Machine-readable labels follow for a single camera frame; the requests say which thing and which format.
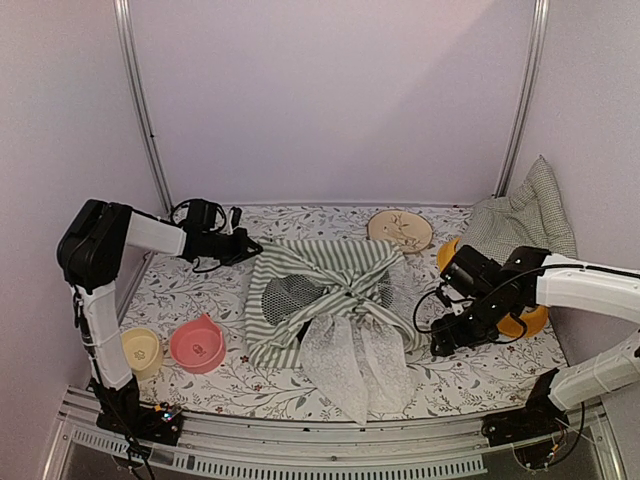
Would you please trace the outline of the green striped pet tent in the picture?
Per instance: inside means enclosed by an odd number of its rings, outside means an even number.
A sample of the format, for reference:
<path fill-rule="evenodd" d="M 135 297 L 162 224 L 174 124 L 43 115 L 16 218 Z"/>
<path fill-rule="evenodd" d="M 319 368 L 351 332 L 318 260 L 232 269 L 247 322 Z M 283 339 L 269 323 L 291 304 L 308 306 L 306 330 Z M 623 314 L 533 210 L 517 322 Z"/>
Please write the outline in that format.
<path fill-rule="evenodd" d="M 385 240 L 285 240 L 263 245 L 245 303 L 250 362 L 299 368 L 351 421 L 397 414 L 415 382 L 411 269 Z"/>

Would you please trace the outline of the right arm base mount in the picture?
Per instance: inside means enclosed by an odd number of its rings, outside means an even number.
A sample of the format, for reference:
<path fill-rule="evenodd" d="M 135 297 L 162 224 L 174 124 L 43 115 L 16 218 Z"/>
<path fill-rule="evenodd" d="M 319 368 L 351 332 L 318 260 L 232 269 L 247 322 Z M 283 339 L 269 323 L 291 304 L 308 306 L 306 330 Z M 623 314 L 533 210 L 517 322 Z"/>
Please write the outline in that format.
<path fill-rule="evenodd" d="M 481 434 L 491 447 L 530 440 L 560 430 L 567 415 L 557 410 L 528 408 L 486 415 L 482 419 Z"/>

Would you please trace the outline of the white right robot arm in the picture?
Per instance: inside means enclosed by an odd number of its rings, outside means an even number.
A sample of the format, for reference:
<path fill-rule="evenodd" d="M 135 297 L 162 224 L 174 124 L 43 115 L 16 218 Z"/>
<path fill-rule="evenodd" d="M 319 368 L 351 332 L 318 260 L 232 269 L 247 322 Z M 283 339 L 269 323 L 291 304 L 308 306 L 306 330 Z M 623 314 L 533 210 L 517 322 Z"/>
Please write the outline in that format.
<path fill-rule="evenodd" d="M 465 245 L 444 267 L 444 286 L 468 306 L 434 321 L 428 329 L 431 351 L 447 357 L 456 350 L 498 340 L 498 324 L 525 309 L 549 307 L 563 313 L 576 329 L 579 321 L 598 332 L 594 323 L 611 320 L 614 331 L 600 341 L 600 351 L 568 367 L 541 375 L 517 427 L 537 436 L 557 412 L 611 394 L 639 380 L 639 273 L 588 263 L 547 249 L 520 246 L 504 264 Z"/>

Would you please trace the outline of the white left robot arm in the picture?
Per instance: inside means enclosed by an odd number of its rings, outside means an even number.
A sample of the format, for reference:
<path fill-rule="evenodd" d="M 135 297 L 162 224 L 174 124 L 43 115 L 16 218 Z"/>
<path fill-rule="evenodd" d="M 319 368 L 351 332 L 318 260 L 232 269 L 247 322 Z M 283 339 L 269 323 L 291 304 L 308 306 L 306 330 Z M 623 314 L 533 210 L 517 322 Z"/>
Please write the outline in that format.
<path fill-rule="evenodd" d="M 138 383 L 121 342 L 115 281 L 126 248 L 135 247 L 194 263 L 212 259 L 230 267 L 259 255 L 261 245 L 239 222 L 242 211 L 229 212 L 211 201 L 189 199 L 176 220 L 153 216 L 130 205 L 87 200 L 60 240 L 56 258 L 69 284 L 76 327 L 92 368 L 94 391 L 111 419 L 128 434 L 148 426 L 139 405 Z"/>

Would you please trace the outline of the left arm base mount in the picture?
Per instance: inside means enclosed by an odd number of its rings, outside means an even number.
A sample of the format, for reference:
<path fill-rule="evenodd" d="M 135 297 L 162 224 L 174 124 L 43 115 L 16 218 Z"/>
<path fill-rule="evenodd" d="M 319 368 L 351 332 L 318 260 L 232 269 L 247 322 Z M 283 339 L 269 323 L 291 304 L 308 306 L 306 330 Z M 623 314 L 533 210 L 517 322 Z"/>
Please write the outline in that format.
<path fill-rule="evenodd" d="M 181 413 L 170 420 L 166 410 L 140 403 L 140 392 L 136 379 L 121 389 L 107 388 L 101 384 L 93 386 L 101 412 L 96 425 L 135 440 L 145 440 L 162 445 L 176 446 L 181 436 L 183 417 Z"/>

